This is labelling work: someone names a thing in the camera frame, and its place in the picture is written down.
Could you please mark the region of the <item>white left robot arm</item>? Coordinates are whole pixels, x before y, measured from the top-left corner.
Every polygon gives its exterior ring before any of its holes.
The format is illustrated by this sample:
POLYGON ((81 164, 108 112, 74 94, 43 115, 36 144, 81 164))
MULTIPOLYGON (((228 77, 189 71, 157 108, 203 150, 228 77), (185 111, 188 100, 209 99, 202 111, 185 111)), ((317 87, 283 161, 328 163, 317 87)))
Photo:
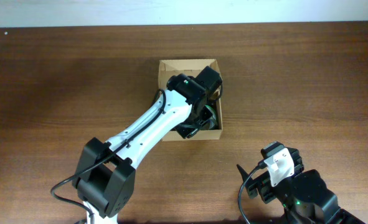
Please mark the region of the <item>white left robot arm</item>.
POLYGON ((209 66, 196 77, 173 75, 131 126, 105 142, 93 138, 84 145, 72 185, 87 211, 87 223, 117 222, 133 194, 139 164, 168 132, 189 139, 218 127, 212 104, 221 86, 220 74, 209 66))

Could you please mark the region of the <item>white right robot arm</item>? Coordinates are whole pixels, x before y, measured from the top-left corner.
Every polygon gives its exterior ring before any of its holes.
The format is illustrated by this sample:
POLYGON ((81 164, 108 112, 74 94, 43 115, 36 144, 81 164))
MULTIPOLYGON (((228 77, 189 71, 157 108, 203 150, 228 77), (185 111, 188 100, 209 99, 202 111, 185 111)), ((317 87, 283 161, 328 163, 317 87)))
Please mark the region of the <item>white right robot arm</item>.
POLYGON ((265 204, 280 201, 284 214, 270 223, 360 224, 363 221, 341 208, 337 195, 330 191, 315 169, 305 171, 299 150, 276 142, 261 150, 261 160, 251 172, 237 169, 243 183, 237 196, 245 223, 254 223, 242 207, 242 193, 260 196, 265 204))

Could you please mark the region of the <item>green tape roll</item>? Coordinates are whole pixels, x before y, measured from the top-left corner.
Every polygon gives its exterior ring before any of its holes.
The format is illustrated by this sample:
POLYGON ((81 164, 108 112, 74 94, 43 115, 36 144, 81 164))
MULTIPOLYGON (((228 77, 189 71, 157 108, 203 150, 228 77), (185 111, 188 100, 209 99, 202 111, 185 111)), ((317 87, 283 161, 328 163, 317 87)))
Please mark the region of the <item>green tape roll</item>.
POLYGON ((210 118, 208 119, 208 124, 209 124, 209 127, 208 127, 208 130, 213 130, 215 128, 218 127, 218 121, 217 121, 217 113, 215 112, 215 110, 209 106, 209 105, 206 105, 205 106, 210 112, 211 112, 211 116, 210 118))

